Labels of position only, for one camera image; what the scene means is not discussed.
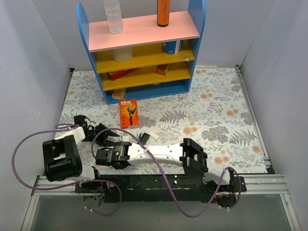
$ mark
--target floral mat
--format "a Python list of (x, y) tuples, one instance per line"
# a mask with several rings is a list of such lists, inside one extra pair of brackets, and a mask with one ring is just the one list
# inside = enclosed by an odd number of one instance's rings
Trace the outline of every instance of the floral mat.
[[(159, 135), (158, 140), (150, 138), (147, 145), (175, 144), (192, 138), (222, 167), (231, 166), (239, 173), (267, 172), (234, 68), (198, 67), (189, 93), (139, 100), (138, 111), (140, 127), (129, 131), (136, 136), (150, 130)], [(92, 71), (74, 71), (60, 123), (72, 123), (80, 114), (97, 124), (120, 127), (119, 105), (106, 105)], [(159, 174), (155, 164), (121, 170), (97, 166), (89, 142), (79, 144), (78, 150), (82, 163), (96, 166), (101, 174)], [(184, 173), (178, 166), (162, 166), (166, 174)]]

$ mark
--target white panel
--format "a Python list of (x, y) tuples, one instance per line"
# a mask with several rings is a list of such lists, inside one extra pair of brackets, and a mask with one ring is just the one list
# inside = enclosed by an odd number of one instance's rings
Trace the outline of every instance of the white panel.
[[(91, 69), (81, 42), (75, 4), (90, 22), (106, 20), (103, 0), (32, 0), (69, 67)], [(157, 0), (121, 0), (122, 17), (156, 14)], [(188, 0), (171, 1), (171, 11), (187, 10)], [(241, 64), (274, 0), (207, 0), (206, 24), (197, 64)]]
[[(0, 230), (20, 230), (31, 190), (11, 168), (12, 152), (27, 134), (57, 123), (69, 69), (30, 0), (0, 1)], [(31, 138), (17, 154), (18, 173), (34, 184), (43, 173), (42, 142)]]
[(285, 175), (302, 230), (308, 230), (308, 1), (276, 0), (243, 76), (272, 165)]

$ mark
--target gillette razor box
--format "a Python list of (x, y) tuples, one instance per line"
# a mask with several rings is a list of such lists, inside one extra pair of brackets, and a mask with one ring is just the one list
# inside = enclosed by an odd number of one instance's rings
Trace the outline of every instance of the gillette razor box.
[(138, 107), (136, 100), (120, 101), (121, 128), (139, 127)]

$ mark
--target red box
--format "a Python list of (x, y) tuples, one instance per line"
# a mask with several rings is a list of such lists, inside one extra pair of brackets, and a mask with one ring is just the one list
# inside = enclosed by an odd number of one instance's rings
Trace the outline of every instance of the red box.
[(138, 68), (133, 68), (133, 69), (128, 69), (128, 70), (121, 70), (121, 71), (107, 72), (107, 75), (108, 75), (108, 77), (109, 77), (112, 81), (114, 81), (114, 80), (116, 80), (117, 78), (120, 78), (120, 77), (122, 77), (122, 76), (124, 76), (124, 75), (127, 75), (128, 73), (130, 73), (130, 72), (132, 72), (132, 71), (134, 71), (134, 70), (136, 70), (136, 69), (138, 69)]
[(156, 74), (165, 76), (167, 74), (167, 70), (169, 68), (170, 64), (160, 64), (156, 67)]

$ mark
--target glass panel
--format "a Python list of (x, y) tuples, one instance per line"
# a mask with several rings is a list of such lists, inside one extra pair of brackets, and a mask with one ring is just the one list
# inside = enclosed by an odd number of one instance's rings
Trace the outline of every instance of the glass panel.
[[(198, 218), (181, 214), (174, 202), (123, 203), (110, 217), (85, 210), (82, 196), (40, 196), (32, 231), (101, 230), (291, 230), (279, 195), (242, 195), (238, 205), (227, 212), (210, 206)], [(196, 213), (203, 204), (181, 202), (187, 212)], [(115, 204), (103, 204), (110, 212)]]

